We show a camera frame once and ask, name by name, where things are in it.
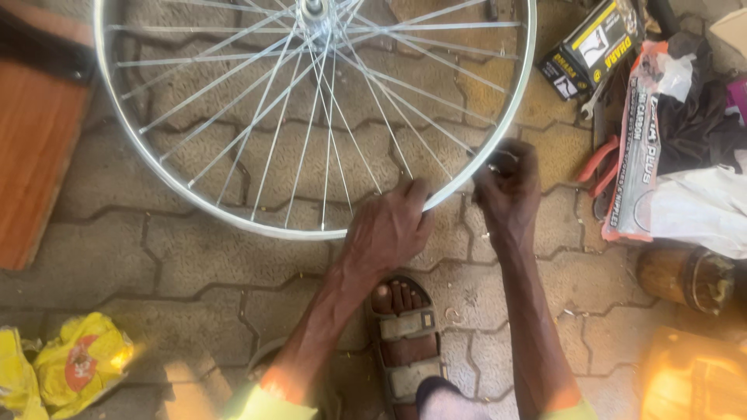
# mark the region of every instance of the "bicycle wheel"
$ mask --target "bicycle wheel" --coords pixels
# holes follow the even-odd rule
[[[402,178],[437,187],[431,209],[489,156],[534,53],[535,2],[513,1],[96,0],[94,32],[159,178],[241,229],[326,240]],[[488,61],[504,85],[468,70]],[[458,79],[500,98],[468,108]]]

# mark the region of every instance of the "yellow sleeve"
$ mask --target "yellow sleeve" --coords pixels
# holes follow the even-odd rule
[[[238,420],[311,420],[316,413],[316,409],[275,398],[257,385]]]
[[[585,398],[576,407],[539,415],[539,420],[598,420],[597,413]]]

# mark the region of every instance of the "red handle pliers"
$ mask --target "red handle pliers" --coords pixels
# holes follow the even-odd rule
[[[612,182],[617,175],[617,169],[620,165],[620,137],[616,135],[610,135],[607,137],[607,142],[600,147],[592,157],[586,162],[586,165],[581,170],[581,173],[576,177],[578,182],[588,181],[594,174],[597,167],[601,164],[605,156],[612,152],[617,151],[615,155],[610,156],[610,162],[607,164],[607,169],[604,170],[602,176],[597,179],[597,182],[589,189],[589,196],[596,197]]]

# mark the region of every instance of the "spanner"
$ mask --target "spanner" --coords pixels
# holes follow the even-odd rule
[[[581,106],[581,116],[585,120],[591,120],[594,116],[594,105],[596,105],[599,97],[602,95],[602,92],[604,92],[604,86],[606,84],[607,80],[605,79],[599,86],[597,86],[597,90],[594,91],[592,98],[589,99],[587,103]]]

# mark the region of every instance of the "wooden board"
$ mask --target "wooden board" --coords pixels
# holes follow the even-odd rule
[[[80,22],[14,0],[0,4],[38,28],[93,45]],[[0,61],[0,268],[34,260],[78,141],[89,89]]]

